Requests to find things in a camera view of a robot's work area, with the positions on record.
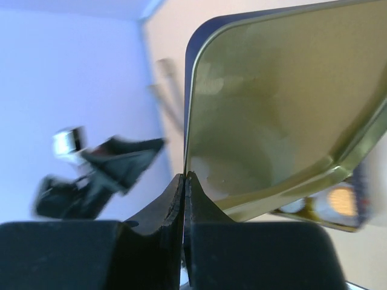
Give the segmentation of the round tan cookie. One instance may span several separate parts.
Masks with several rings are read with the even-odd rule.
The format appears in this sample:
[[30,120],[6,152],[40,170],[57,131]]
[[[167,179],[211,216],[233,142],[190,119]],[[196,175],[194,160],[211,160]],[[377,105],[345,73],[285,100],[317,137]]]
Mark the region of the round tan cookie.
[[349,187],[337,187],[330,191],[328,203],[335,212],[343,216],[353,217],[357,214],[356,197]]

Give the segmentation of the metal tongs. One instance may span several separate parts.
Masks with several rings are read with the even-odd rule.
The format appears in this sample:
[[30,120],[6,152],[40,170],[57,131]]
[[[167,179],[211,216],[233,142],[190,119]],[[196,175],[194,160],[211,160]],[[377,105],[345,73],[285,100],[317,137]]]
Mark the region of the metal tongs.
[[148,88],[158,101],[179,133],[184,131],[184,97],[179,89],[174,61],[163,58],[156,61],[156,65],[163,77],[162,84],[152,84]]

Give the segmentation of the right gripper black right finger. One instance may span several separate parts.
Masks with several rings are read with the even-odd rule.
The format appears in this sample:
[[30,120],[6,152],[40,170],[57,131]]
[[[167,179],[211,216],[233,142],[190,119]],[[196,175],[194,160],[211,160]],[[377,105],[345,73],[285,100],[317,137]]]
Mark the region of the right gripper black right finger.
[[194,289],[346,289],[326,231],[310,222],[235,222],[185,180],[184,257]]

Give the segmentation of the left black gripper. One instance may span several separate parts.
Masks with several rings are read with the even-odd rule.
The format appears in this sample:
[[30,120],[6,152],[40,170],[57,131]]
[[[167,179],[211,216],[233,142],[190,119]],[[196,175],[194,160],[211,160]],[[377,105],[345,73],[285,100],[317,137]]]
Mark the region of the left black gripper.
[[164,147],[164,139],[111,137],[81,156],[94,173],[72,181],[48,175],[40,181],[34,213],[53,219],[96,219],[113,194],[126,195]]

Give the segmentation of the gold tin lid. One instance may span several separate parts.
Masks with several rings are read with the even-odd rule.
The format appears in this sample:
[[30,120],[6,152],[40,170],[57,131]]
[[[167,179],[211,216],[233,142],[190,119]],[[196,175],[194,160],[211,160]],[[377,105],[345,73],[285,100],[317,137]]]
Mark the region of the gold tin lid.
[[184,169],[233,220],[338,183],[386,133],[386,2],[209,19],[185,98]]

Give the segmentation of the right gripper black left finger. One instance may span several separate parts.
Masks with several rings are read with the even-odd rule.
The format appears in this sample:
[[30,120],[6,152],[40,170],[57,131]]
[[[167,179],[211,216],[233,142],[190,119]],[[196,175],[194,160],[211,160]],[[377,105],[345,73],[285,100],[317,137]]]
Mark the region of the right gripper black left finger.
[[178,289],[184,179],[126,221],[1,225],[2,289]]

